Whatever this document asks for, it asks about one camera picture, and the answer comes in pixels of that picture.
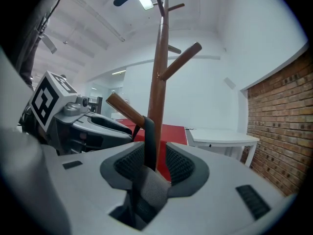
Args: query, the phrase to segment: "coat rack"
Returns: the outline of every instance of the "coat rack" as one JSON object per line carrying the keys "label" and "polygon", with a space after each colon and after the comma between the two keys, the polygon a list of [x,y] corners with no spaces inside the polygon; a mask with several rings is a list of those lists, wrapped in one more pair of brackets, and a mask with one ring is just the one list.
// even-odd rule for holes
{"label": "coat rack", "polygon": [[[192,57],[194,57],[202,49],[202,47],[196,42],[183,54],[181,54],[180,49],[168,44],[169,12],[184,7],[185,4],[181,3],[173,7],[169,7],[168,0],[163,0],[163,2],[162,0],[156,0],[153,5],[158,5],[161,13],[161,20],[156,41],[156,53],[152,73],[148,118],[152,119],[155,123],[157,164],[161,140],[166,81]],[[169,67],[167,67],[168,51],[181,54]],[[106,102],[133,123],[144,129],[144,117],[127,104],[118,94],[112,93]]]}

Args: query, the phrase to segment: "wire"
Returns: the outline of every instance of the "wire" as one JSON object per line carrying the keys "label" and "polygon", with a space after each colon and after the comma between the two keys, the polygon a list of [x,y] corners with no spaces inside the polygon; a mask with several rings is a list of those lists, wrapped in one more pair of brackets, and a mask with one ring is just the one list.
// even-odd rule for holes
{"label": "wire", "polygon": [[43,23],[43,27],[45,26],[45,24],[48,22],[49,18],[51,17],[52,13],[54,12],[54,10],[56,9],[56,7],[59,5],[59,2],[61,0],[57,1],[57,4],[53,7],[53,9],[51,10],[50,14],[48,15],[48,17],[46,18],[45,22]]}

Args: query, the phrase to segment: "brick wall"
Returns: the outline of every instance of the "brick wall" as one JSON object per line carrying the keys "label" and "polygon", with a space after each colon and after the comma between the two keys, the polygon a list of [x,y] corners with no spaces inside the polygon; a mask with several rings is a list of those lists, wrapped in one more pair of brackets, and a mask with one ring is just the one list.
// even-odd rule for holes
{"label": "brick wall", "polygon": [[[313,157],[313,58],[306,51],[248,89],[248,131],[260,139],[251,168],[285,195],[297,192]],[[242,162],[246,161],[245,148]]]}

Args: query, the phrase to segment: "tabletop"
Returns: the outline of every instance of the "tabletop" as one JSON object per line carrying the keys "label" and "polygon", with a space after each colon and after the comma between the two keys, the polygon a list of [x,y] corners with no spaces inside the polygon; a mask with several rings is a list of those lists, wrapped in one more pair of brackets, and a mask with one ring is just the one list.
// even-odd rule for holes
{"label": "tabletop", "polygon": [[245,143],[259,141],[258,138],[231,130],[197,128],[190,130],[190,133],[195,142]]}

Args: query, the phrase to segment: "red table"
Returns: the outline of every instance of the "red table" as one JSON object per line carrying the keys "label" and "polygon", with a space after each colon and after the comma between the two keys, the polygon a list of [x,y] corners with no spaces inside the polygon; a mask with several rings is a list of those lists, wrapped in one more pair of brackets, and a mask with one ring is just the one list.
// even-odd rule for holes
{"label": "red table", "polygon": [[[132,131],[134,131],[135,124],[131,122],[130,120],[120,119],[118,120],[118,122],[126,125]],[[134,141],[144,141],[144,140],[145,140],[144,130],[139,130]],[[168,125],[168,124],[162,125],[161,144],[160,144],[157,170],[162,174],[162,176],[166,180],[171,181],[170,172],[166,166],[166,143],[167,142],[187,144],[185,128],[182,126],[175,126],[175,125]]]}

